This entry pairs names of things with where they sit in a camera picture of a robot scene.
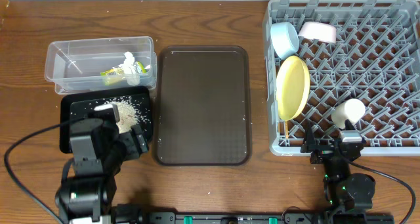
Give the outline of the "white cup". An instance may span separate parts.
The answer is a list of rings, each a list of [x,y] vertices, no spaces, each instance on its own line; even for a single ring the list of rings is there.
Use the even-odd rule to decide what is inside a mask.
[[[346,120],[354,125],[364,116],[365,112],[366,107],[361,100],[349,99],[334,108],[331,120],[339,129],[344,129]]]

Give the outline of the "wooden chopstick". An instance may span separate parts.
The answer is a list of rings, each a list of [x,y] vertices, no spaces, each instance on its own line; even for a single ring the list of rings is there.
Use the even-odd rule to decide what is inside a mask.
[[[289,138],[289,129],[288,129],[288,121],[287,120],[284,122],[284,130],[285,130],[285,138],[288,139]]]

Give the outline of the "yellow plate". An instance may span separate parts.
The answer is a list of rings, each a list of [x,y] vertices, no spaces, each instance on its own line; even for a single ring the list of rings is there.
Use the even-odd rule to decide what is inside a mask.
[[[290,56],[280,66],[276,76],[276,100],[281,120],[296,118],[306,105],[310,91],[310,74],[306,63]]]

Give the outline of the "yellow snack wrapper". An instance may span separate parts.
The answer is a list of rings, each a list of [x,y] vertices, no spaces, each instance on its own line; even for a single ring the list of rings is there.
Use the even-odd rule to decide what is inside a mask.
[[[137,67],[138,74],[145,74],[149,71],[150,66],[144,66],[141,62],[135,61],[135,66]],[[118,67],[113,67],[110,70],[106,70],[100,73],[101,76],[104,76],[103,83],[105,85],[113,85],[123,80],[127,81],[122,64]]]

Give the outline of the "white tissue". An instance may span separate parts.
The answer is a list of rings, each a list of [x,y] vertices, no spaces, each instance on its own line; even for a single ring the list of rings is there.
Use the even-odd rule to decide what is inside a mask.
[[[122,64],[122,68],[127,79],[127,83],[131,86],[137,86],[140,84],[140,78],[138,76],[137,67],[135,66],[135,58],[131,52],[124,53],[125,60]]]

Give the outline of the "pink white bowl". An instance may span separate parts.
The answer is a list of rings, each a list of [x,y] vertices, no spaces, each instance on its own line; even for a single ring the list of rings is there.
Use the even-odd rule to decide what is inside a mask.
[[[305,22],[298,33],[299,37],[305,39],[322,41],[325,43],[336,43],[336,27],[321,22]]]

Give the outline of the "light blue bowl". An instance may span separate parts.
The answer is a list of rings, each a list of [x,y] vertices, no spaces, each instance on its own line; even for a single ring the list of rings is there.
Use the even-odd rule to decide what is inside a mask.
[[[294,55],[299,50],[299,38],[294,26],[289,22],[272,25],[270,36],[273,48],[282,60]]]

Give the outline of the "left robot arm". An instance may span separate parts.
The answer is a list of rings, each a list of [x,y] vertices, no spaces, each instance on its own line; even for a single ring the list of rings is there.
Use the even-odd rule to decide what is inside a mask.
[[[112,223],[115,176],[127,160],[148,152],[138,124],[120,133],[113,120],[84,119],[70,126],[73,159],[63,168],[55,202],[63,223]]]

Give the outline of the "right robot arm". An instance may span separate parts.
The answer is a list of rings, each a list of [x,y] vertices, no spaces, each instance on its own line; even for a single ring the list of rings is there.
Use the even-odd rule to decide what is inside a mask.
[[[322,213],[314,214],[311,223],[368,222],[366,210],[373,207],[375,179],[350,171],[350,163],[361,156],[365,143],[349,120],[339,136],[328,144],[318,142],[311,126],[306,127],[301,152],[310,154],[311,164],[324,166],[324,194],[331,204]]]

